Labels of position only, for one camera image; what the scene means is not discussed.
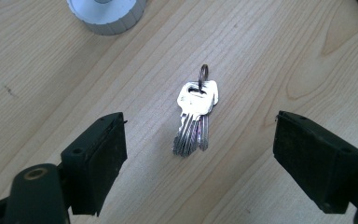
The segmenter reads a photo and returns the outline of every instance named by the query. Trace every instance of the silver key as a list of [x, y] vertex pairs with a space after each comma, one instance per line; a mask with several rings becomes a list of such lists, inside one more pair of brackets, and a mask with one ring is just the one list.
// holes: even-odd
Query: silver key
[[177, 99], [182, 107], [182, 126], [173, 141], [174, 154], [186, 157], [197, 149], [200, 116], [211, 111], [213, 102], [211, 91], [200, 93], [198, 85], [191, 82], [185, 84]]
[[[201, 91], [208, 92], [213, 95], [213, 105], [216, 105], [219, 101], [219, 92], [217, 89], [217, 84], [215, 81], [202, 81]], [[198, 133], [198, 142], [199, 147], [202, 151], [205, 151], [208, 148], [208, 138], [209, 138], [209, 114], [200, 116], [199, 120]]]

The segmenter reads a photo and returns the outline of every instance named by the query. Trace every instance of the metal key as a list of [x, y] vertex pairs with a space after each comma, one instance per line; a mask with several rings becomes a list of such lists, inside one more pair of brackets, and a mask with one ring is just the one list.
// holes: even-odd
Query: metal key
[[182, 107], [182, 126], [173, 141], [174, 154], [186, 157], [197, 149], [200, 116], [211, 111], [213, 102], [212, 92], [199, 92], [196, 84], [185, 84], [177, 99]]
[[[207, 91], [213, 94], [213, 105], [216, 105], [217, 102], [219, 101], [219, 92], [217, 89], [217, 84], [215, 81], [206, 81], [206, 78], [207, 78], [207, 74], [206, 76], [204, 76], [204, 78], [200, 76], [201, 82], [199, 81], [199, 85], [201, 83], [201, 91], [203, 92]], [[209, 114], [202, 115], [200, 117], [199, 129], [197, 133], [198, 133], [199, 147], [202, 151], [205, 151], [208, 148]]]

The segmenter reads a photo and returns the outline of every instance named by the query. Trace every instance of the key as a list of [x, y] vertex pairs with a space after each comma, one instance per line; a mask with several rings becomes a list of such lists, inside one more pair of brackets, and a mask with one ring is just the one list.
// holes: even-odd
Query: key
[[197, 149], [200, 116], [211, 111], [214, 96], [211, 91], [200, 93], [198, 85], [189, 82], [182, 88], [177, 103], [182, 107], [182, 125], [173, 141], [172, 151], [187, 157]]
[[[219, 92], [217, 89], [217, 84], [215, 81], [202, 81], [201, 82], [201, 91], [207, 91], [213, 94], [213, 105], [216, 105], [219, 101]], [[205, 151], [208, 148], [208, 138], [209, 138], [209, 115], [200, 116], [199, 129], [198, 133], [198, 142], [199, 148], [202, 151]]]

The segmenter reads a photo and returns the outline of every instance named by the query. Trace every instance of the white cylindrical object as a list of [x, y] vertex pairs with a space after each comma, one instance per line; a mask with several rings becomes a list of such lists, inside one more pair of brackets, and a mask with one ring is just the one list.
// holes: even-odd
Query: white cylindrical object
[[141, 19], [146, 0], [67, 0], [72, 12], [97, 35], [118, 35]]

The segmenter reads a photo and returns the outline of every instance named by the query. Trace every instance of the wooden surface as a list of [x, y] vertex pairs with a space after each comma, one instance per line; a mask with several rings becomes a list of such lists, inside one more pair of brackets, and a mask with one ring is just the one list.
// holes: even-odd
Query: wooden surface
[[[220, 90], [210, 147], [174, 156], [182, 86], [207, 63]], [[12, 178], [122, 111], [128, 160], [100, 217], [73, 223], [351, 223], [325, 215], [272, 154], [279, 110], [358, 147], [354, 0], [147, 1], [98, 36], [64, 0], [0, 1], [0, 199]]]

